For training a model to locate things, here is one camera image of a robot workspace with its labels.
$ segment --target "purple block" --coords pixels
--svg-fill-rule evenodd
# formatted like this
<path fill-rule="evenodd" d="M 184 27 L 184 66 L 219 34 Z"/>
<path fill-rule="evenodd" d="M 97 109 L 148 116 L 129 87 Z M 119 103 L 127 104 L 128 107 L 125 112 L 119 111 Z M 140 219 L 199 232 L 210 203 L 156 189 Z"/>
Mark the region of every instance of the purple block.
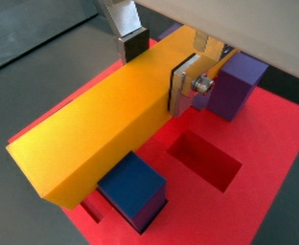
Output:
<path fill-rule="evenodd" d="M 207 96 L 203 96 L 200 94 L 197 94 L 193 98 L 193 103 L 192 103 L 192 107 L 201 111 L 206 107 L 207 107 L 207 103 L 210 101 L 210 97 L 211 97 L 211 93 Z"/>
<path fill-rule="evenodd" d="M 228 121 L 240 111 L 268 65 L 238 53 L 222 68 L 207 109 Z"/>
<path fill-rule="evenodd" d="M 175 23 L 159 36 L 157 41 L 160 42 L 169 34 L 172 34 L 183 25 Z"/>

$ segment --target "blue block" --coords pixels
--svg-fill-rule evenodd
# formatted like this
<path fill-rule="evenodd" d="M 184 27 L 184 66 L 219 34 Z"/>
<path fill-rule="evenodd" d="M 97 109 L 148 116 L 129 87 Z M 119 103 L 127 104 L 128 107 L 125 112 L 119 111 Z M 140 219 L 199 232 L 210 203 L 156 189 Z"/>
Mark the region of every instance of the blue block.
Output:
<path fill-rule="evenodd" d="M 165 204 L 165 179 L 131 152 L 99 182 L 99 191 L 139 233 Z"/>
<path fill-rule="evenodd" d="M 262 78 L 268 65 L 238 53 L 222 68 L 207 109 L 226 118 L 234 119 Z"/>

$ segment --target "square hole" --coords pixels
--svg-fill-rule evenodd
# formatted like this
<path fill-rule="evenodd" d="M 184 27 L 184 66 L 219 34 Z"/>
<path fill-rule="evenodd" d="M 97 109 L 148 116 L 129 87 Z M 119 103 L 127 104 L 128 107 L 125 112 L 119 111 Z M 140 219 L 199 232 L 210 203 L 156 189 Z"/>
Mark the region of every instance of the square hole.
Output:
<path fill-rule="evenodd" d="M 220 192 L 224 192 L 242 164 L 192 131 L 181 134 L 167 152 Z"/>

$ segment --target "yellow rectangular block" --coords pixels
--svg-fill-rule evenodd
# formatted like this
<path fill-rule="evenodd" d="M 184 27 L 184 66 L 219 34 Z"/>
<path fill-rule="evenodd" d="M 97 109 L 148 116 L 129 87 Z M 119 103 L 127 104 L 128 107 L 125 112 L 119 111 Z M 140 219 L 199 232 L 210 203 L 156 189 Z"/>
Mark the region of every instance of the yellow rectangular block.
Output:
<path fill-rule="evenodd" d="M 72 209 L 169 119 L 169 71 L 193 38 L 183 27 L 8 145 L 45 200 Z"/>

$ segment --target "red board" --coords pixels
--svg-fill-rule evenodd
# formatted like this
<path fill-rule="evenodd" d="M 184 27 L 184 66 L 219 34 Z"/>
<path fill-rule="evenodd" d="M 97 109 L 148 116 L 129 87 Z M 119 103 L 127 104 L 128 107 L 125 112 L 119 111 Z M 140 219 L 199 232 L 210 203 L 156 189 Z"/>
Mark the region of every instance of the red board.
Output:
<path fill-rule="evenodd" d="M 119 67 L 112 65 L 10 142 Z M 64 210 L 90 244 L 250 244 L 299 151 L 299 106 L 255 88 L 232 122 L 189 108 L 137 151 L 168 203 L 140 235 L 94 192 L 97 219 Z"/>

